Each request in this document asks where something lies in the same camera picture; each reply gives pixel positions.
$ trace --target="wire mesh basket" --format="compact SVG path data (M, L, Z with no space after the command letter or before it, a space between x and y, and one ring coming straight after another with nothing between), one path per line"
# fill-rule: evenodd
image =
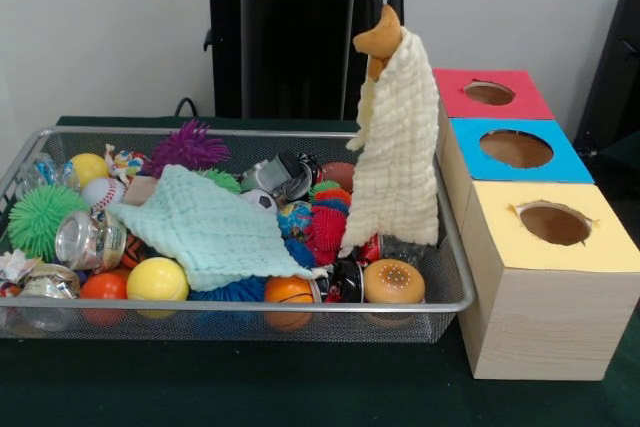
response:
M105 144L150 154L169 129L54 127L34 134L0 180L0 253L12 249L8 215L15 204L20 166L46 152L63 163L76 154L102 154ZM219 167L240 173L284 150L313 153L319 162L353 162L345 148L352 134L211 130L223 138L232 159ZM427 293L421 304L294 304L207 301L59 300L0 298L0 337L155 340L296 340L321 342L435 343L457 312L475 299L475 289L439 169L440 239L435 247L393 238L383 256L411 263ZM294 328L274 329L265 315Z

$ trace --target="stacked boxes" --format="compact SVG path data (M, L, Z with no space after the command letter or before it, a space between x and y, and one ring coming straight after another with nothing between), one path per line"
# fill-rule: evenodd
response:
M640 253L526 72L435 70L436 155L478 299L476 378L602 379L640 295Z

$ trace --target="white wall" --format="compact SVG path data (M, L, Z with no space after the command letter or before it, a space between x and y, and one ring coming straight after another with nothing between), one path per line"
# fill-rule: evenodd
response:
M572 135L616 0L406 0L434 65L529 70ZM208 0L0 0L0 172L70 115L211 114Z

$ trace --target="soccer ball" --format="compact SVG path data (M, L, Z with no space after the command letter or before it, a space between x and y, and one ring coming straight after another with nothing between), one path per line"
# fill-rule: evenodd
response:
M240 194L244 200L255 206L257 209L268 214L276 215L278 213L278 206L276 201L273 200L269 194L264 190L253 189L248 192Z

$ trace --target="black cable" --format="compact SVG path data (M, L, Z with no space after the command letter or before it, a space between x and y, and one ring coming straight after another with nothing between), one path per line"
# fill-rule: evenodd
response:
M180 112L182 111L182 107L184 106L184 104L189 104L189 107L191 107L191 113L194 117L200 117L200 114L198 114L198 109L196 108L196 104L194 104L193 100L191 100L189 97L185 97L180 102L178 102L176 111L173 114L174 117L180 116Z

